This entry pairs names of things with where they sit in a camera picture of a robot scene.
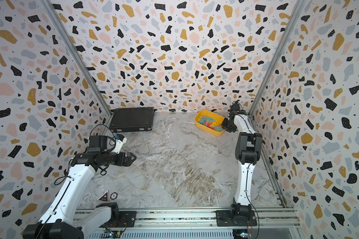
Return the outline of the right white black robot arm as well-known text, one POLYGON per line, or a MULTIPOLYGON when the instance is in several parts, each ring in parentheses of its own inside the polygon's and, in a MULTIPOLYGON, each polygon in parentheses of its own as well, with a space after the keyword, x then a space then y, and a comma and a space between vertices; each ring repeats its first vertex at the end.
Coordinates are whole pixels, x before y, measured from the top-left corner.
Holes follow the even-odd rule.
POLYGON ((228 132, 238 132, 235 158, 238 161, 237 189, 230 205, 230 220, 234 225, 257 225, 256 209, 252 204, 251 184, 255 166, 260 159, 262 134, 249 122, 249 116, 241 110, 229 113, 222 122, 228 132))

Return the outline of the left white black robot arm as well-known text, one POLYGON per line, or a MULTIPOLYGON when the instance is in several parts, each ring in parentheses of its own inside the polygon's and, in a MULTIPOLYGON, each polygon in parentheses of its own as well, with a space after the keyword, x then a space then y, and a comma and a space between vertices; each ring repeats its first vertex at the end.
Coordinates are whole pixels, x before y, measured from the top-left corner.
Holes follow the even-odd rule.
POLYGON ((24 239, 85 239, 98 228, 133 227, 136 212, 122 217, 117 203, 102 203, 79 221, 74 221, 79 201, 98 169, 129 167, 136 160, 130 152, 86 152, 76 155, 61 190, 36 224, 26 227, 24 239))

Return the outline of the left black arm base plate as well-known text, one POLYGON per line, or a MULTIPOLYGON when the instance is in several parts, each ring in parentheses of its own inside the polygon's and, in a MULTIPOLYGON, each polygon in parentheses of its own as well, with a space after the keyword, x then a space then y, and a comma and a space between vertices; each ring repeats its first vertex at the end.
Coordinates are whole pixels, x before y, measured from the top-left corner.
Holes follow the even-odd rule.
POLYGON ((107 228, 133 228, 136 221, 136 211, 121 211, 117 217, 110 219, 102 226, 107 228))

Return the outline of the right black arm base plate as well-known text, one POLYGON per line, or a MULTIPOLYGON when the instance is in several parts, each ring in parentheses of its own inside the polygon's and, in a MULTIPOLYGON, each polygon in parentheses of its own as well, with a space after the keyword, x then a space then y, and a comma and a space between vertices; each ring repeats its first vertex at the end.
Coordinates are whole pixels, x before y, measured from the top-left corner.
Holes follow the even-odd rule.
POLYGON ((218 227, 246 227, 257 226, 257 218, 255 212, 252 210, 248 217, 232 215, 229 210, 215 211, 216 222, 218 227))

